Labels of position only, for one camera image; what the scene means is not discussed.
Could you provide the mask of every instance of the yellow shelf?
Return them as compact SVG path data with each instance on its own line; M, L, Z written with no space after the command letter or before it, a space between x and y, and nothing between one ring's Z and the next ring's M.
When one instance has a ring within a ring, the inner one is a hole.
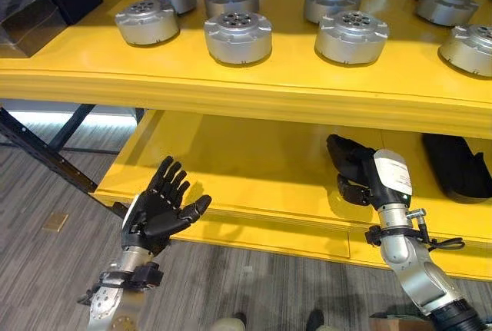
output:
M170 154L188 172L185 202L204 192L214 198L204 219L177 238L383 266L361 239L378 223L374 209L348 204L337 192L325 146L330 133L405 156L412 207L427 210L430 235L467 241L465 251L439 254L440 264L456 276L492 278L492 200L473 206L448 200L418 133L148 111L94 196L107 204L131 202ZM467 141L473 151L485 152L492 170L492 143ZM454 266L458 258L468 262Z
M4 98L127 105L202 114L492 139L492 82L446 66L437 48L449 29L413 15L414 0L362 0L391 36L371 66L345 68L314 53L316 25L303 0L261 0L273 52L259 65L225 67L204 42L203 0L180 17L164 45L124 43L114 15L135 0L105 0L29 59L0 59ZM476 0L473 23L490 24L492 2Z
M326 227L279 224L207 213L193 226L172 238L388 268L381 258L380 249L367 244L362 231L344 232ZM492 280L490 244L467 243L462 250L435 250L431 256L451 276Z

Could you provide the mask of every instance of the robotic arm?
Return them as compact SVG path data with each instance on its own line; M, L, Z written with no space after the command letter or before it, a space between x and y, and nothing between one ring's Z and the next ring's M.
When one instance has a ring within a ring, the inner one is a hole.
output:
M460 249L464 242L461 238L441 243L430 240L425 210L409 210L412 186L402 156L385 149L375 151L334 134L327 139L327 147L340 173L341 196L349 203L371 204L376 209L381 225L369 229L367 242L381 247L384 262L419 310L438 331L486 329L475 309L429 256L433 249ZM413 227L414 219L418 230Z
M90 306L89 331L135 331L145 291L160 285L163 273L152 262L169 237L191 226L211 203L208 195L180 208L190 184L181 164L166 157L147 189L131 204L121 229L122 252L79 303Z

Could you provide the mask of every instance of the white label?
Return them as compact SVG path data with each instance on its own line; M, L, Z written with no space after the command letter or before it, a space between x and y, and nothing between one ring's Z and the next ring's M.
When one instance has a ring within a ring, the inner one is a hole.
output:
M374 153L377 174L385 187L412 195L412 183L405 160L399 154L380 149Z

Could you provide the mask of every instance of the black cable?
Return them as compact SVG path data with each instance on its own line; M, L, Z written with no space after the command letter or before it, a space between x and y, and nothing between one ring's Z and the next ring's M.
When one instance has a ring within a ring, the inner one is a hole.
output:
M445 241L437 241L437 239L432 239L429 243L429 252L434 249L442 250L459 250L464 248L464 241L462 237L453 237Z

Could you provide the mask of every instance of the gray carpet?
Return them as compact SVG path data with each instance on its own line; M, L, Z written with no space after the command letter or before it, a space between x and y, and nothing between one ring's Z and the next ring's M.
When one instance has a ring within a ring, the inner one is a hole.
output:
M110 134L82 129L71 145L113 148L128 137ZM96 181L115 158L65 156ZM75 299L117 256L120 220L17 148L0 147L0 171L0 330L85 329L88 308ZM41 230L51 212L69 213L60 233ZM343 330L367 330L369 315L387 309L416 313L386 270L178 241L157 262L164 279L148 293L143 330L206 330L238 310L254 331L303 330L314 306ZM457 283L492 315L492 283Z

